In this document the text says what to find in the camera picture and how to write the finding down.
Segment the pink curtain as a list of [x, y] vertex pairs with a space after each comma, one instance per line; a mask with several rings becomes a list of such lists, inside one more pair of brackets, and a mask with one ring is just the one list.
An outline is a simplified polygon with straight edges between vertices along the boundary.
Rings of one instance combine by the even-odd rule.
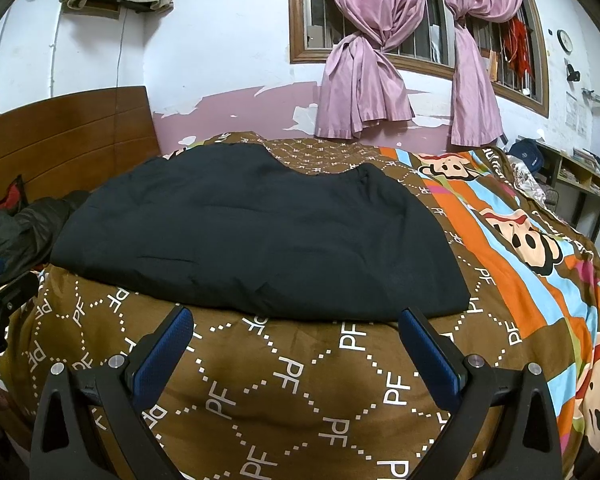
[[334, 0], [354, 27], [327, 58], [315, 135], [351, 140], [382, 122], [414, 116], [404, 81], [387, 58], [422, 22], [427, 0]]
[[456, 146], [476, 148], [499, 138], [503, 127], [492, 82], [466, 20], [478, 18], [490, 23], [505, 23], [517, 13], [522, 0], [444, 2], [453, 15], [455, 32], [451, 142]]

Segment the round wall clock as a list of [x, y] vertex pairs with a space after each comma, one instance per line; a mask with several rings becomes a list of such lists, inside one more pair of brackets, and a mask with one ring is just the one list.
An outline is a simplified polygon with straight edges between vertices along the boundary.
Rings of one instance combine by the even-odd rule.
[[564, 50], [565, 53], [570, 55], [573, 52], [573, 42], [568, 32], [566, 32], [565, 29], [558, 29], [558, 31], [556, 32], [556, 37], [560, 46], [562, 47], [562, 50]]

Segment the right pink curtain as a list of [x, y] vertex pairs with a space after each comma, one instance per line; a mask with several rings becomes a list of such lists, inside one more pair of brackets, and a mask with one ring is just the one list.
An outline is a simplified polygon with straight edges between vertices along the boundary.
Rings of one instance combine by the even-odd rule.
[[499, 138], [503, 127], [492, 82], [466, 20], [478, 18], [490, 23], [505, 23], [517, 13], [522, 0], [444, 2], [453, 15], [455, 32], [451, 142], [456, 146], [476, 148]]

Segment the brown patterned cartoon bedspread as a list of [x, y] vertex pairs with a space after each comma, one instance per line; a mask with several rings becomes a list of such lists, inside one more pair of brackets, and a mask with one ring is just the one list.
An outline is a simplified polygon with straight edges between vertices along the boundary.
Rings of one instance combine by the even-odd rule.
[[[600, 456], [600, 254], [518, 191], [496, 148], [442, 155], [225, 133], [302, 174], [371, 164], [439, 222], [468, 287], [460, 313], [429, 318], [489, 365], [542, 367], [562, 478], [595, 478]], [[164, 159], [171, 159], [181, 150]], [[52, 262], [10, 322], [0, 425], [31, 444], [54, 364], [80, 372], [125, 356], [177, 306], [192, 339], [143, 419], [186, 479], [409, 479], [450, 419], [393, 322], [302, 322], [179, 304], [94, 282]]]

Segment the navy blue cap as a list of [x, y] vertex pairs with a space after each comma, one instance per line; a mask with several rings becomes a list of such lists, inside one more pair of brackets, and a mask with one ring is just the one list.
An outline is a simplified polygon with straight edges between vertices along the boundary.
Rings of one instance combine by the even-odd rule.
[[532, 139], [518, 140], [508, 150], [507, 154], [521, 160], [532, 174], [535, 174], [544, 166], [544, 156], [538, 148], [538, 144]]

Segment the red hanging clothes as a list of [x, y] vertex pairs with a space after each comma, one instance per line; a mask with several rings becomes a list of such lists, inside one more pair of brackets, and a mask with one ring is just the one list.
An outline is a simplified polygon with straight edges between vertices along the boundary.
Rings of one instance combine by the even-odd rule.
[[527, 26], [514, 16], [501, 31], [505, 80], [525, 96], [531, 96], [534, 76]]

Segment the wooden headboard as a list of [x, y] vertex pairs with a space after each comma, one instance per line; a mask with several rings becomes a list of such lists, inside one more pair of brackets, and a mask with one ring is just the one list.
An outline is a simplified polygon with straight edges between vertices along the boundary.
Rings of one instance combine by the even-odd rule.
[[18, 177], [28, 200], [93, 191], [159, 154], [143, 86], [38, 101], [0, 115], [0, 200]]

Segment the wooden window frame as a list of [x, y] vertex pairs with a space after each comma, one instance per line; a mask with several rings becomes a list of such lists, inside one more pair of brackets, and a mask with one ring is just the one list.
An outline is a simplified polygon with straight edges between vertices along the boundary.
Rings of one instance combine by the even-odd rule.
[[[540, 14], [535, 0], [517, 11], [524, 24], [523, 70], [510, 60], [514, 40], [510, 27], [467, 19], [497, 96], [543, 117], [550, 111], [550, 83]], [[289, 59], [293, 63], [324, 63], [332, 47], [354, 32], [334, 0], [289, 0]], [[388, 58], [399, 70], [450, 80], [455, 63], [454, 23], [444, 0], [427, 0], [422, 22]]]

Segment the wooden shelf unit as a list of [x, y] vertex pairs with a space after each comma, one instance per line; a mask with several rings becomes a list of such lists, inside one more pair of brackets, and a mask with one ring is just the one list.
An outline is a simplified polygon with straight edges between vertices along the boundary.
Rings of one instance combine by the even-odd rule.
[[544, 165], [536, 174], [556, 193], [554, 213], [587, 238], [600, 234], [600, 174], [564, 151], [536, 142]]

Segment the left pink curtain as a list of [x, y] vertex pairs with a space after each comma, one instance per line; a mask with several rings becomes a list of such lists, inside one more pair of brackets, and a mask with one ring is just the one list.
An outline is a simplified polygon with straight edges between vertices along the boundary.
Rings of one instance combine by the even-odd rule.
[[351, 140], [382, 122], [414, 116], [404, 81], [387, 58], [422, 22], [427, 0], [334, 0], [354, 27], [327, 58], [315, 135]]

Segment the black large garment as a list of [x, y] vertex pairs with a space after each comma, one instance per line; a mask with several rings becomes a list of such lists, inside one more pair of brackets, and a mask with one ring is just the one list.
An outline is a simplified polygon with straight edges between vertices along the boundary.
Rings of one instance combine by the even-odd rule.
[[371, 164], [302, 174], [264, 146], [157, 157], [95, 191], [50, 256], [157, 299], [302, 322], [462, 312], [468, 287], [442, 227]]

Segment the floral white cloth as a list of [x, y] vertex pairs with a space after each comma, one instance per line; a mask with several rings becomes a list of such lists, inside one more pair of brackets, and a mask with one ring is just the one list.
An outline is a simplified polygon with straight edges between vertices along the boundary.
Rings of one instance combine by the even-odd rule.
[[554, 188], [535, 180], [528, 166], [521, 159], [513, 155], [508, 155], [507, 159], [512, 167], [516, 188], [545, 209], [556, 211], [559, 194]]

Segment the dark green jacket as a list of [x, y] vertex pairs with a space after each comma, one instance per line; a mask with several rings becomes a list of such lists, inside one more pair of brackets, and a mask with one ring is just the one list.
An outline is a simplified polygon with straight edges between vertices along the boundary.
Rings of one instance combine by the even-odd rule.
[[35, 200], [16, 214], [0, 211], [0, 287], [50, 261], [62, 228], [89, 197], [73, 191]]

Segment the red cloth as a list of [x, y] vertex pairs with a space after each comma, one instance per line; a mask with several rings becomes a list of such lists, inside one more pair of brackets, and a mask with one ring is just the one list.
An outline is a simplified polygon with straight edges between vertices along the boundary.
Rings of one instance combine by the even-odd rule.
[[10, 216], [18, 214], [29, 205], [24, 182], [20, 174], [8, 186], [5, 196], [0, 200], [0, 211]]

